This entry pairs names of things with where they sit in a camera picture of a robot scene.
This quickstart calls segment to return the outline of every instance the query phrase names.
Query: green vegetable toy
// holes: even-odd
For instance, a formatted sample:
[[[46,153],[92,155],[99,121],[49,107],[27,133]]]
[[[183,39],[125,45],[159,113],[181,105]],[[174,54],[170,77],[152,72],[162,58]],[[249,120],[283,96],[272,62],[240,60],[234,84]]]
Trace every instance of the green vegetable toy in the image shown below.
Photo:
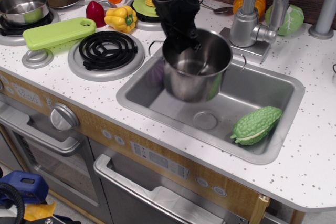
[[[268,26],[271,12],[272,6],[268,8],[265,14],[265,20]],[[279,28],[278,35],[286,36],[294,33],[302,26],[303,21],[304,15],[302,9],[295,5],[289,5],[286,12],[285,20],[283,21],[283,25]]]
[[[236,122],[230,138],[241,145],[253,145],[270,132],[281,114],[281,109],[271,106],[248,113]]]

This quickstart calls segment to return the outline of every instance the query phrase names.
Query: stainless steel sink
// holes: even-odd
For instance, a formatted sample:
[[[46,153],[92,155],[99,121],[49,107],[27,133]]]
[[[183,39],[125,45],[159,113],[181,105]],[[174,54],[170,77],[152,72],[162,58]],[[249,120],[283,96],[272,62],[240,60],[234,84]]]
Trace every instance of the stainless steel sink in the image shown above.
[[[118,91],[117,101],[251,163],[267,164],[278,156],[305,92],[300,81],[250,65],[241,72],[241,62],[233,60],[221,91],[214,99],[187,103],[165,90],[163,65],[159,50]],[[237,120],[264,106],[275,106],[283,111],[274,129],[252,146],[234,143],[230,136]]]

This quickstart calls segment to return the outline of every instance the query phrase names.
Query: stainless steel pot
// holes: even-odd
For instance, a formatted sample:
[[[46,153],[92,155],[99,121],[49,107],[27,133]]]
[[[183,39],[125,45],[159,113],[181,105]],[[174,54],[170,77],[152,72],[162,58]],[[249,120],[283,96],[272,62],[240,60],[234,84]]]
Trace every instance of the stainless steel pot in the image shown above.
[[[48,0],[0,0],[0,13],[12,25],[27,25],[49,13]]]
[[[165,88],[186,102],[205,102],[215,97],[232,61],[231,47],[220,34],[198,29],[197,40],[202,45],[197,52],[188,48],[178,53],[169,37],[163,43]]]

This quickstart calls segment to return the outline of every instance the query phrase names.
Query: dishwasher handle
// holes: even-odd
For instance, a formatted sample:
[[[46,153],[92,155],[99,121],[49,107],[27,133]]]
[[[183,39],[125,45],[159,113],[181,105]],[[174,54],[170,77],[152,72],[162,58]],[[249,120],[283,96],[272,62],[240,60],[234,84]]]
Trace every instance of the dishwasher handle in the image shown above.
[[[111,158],[101,154],[94,162],[95,173],[109,183],[118,186],[126,193],[131,194],[144,203],[154,207],[156,210],[173,216],[180,223],[192,224],[224,224],[224,220],[210,213],[204,208],[181,197],[175,192],[163,187],[156,187],[149,191],[135,182],[113,171],[111,168]]]
[[[63,157],[73,156],[81,145],[73,137],[60,142],[28,125],[29,115],[0,101],[0,123],[12,131]]]

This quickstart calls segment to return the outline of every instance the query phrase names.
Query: lime green cutting board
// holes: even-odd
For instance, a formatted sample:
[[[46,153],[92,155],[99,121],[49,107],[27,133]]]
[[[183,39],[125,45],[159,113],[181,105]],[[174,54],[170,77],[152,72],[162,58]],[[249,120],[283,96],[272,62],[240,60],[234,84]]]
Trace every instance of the lime green cutting board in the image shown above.
[[[41,50],[89,36],[95,31],[96,23],[92,19],[79,17],[27,29],[23,38],[29,49]]]

